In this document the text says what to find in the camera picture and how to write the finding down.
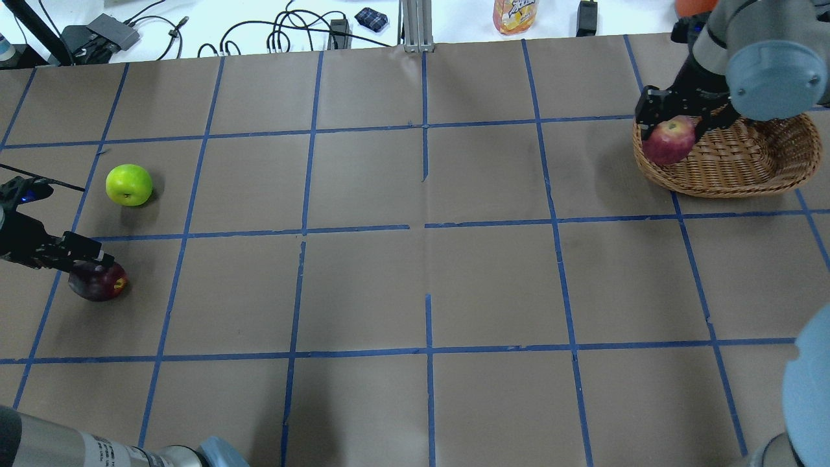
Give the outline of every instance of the green apple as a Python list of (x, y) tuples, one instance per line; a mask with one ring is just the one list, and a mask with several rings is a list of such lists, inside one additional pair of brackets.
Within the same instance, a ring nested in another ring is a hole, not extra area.
[(119, 165), (106, 176), (106, 194), (118, 204), (140, 206), (152, 193), (153, 179), (138, 165)]

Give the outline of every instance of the metal bracket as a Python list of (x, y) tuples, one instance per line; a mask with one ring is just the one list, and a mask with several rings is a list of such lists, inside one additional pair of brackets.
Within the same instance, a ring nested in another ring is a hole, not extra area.
[(403, 50), (432, 52), (432, 0), (402, 0)]

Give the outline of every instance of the power adapter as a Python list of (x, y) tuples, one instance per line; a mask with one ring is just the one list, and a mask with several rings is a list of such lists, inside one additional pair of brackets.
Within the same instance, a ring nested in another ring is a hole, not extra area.
[(598, 4), (594, 0), (582, 0), (576, 15), (576, 37), (596, 36)]
[(329, 45), (326, 50), (342, 50), (352, 47), (352, 38), (344, 36), (350, 34), (349, 21), (345, 19), (331, 20), (331, 32), (329, 33)]

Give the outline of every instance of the orange object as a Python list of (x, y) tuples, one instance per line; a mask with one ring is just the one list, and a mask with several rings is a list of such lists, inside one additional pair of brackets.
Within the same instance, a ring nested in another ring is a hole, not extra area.
[(690, 17), (698, 13), (710, 12), (715, 9), (718, 0), (676, 0), (675, 10), (678, 17)]
[(525, 32), (536, 19), (539, 0), (496, 0), (493, 5), (493, 25), (509, 36)]

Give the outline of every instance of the white surface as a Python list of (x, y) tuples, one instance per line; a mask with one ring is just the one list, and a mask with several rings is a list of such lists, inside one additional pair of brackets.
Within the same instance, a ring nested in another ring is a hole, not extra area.
[[(32, 8), (46, 21), (37, 0), (27, 0)], [(46, 8), (59, 28), (70, 24), (88, 24), (102, 12), (120, 21), (133, 16), (153, 0), (44, 0)], [(646, 32), (669, 32), (676, 20), (674, 0), (598, 0), (599, 35), (639, 34)], [(432, 0), (432, 24), (435, 42), (493, 42), (516, 38), (535, 39), (541, 37), (572, 37), (576, 33), (576, 10), (579, 0), (539, 0), (539, 14), (529, 31), (516, 36), (502, 36), (493, 27), (492, 0)], [(151, 8), (143, 15), (153, 14), (166, 17), (176, 23), (189, 16), (189, 22), (182, 28), (184, 38), (182, 57), (195, 57), (197, 49), (204, 42), (218, 46), (222, 34), (233, 24), (245, 20), (273, 21), (283, 10), (285, 0), (167, 0)], [(389, 17), (389, 26), (375, 33), (360, 26), (354, 15), (363, 7), (371, 7)], [(307, 9), (318, 14), (330, 10), (346, 13), (352, 33), (386, 44), (396, 43), (398, 26), (398, 0), (295, 0), (290, 9)], [(338, 17), (331, 15), (327, 19)], [(322, 23), (314, 26), (325, 29)], [(115, 54), (112, 61), (145, 61), (157, 58), (167, 46), (170, 26), (160, 20), (145, 20), (137, 26), (141, 39), (128, 51)], [(244, 25), (228, 37), (241, 49), (243, 54), (266, 53), (265, 38), (271, 27), (262, 24)], [(0, 4), (0, 32), (11, 42), (22, 43), (22, 35), (14, 23), (12, 14)], [(308, 37), (304, 32), (288, 32), (292, 51), (310, 50)], [(29, 43), (42, 55), (46, 48), (27, 32)], [(321, 49), (328, 38), (327, 33), (312, 33), (315, 50)], [(352, 48), (376, 47), (359, 39), (352, 40)], [(178, 44), (168, 58), (176, 56)]]

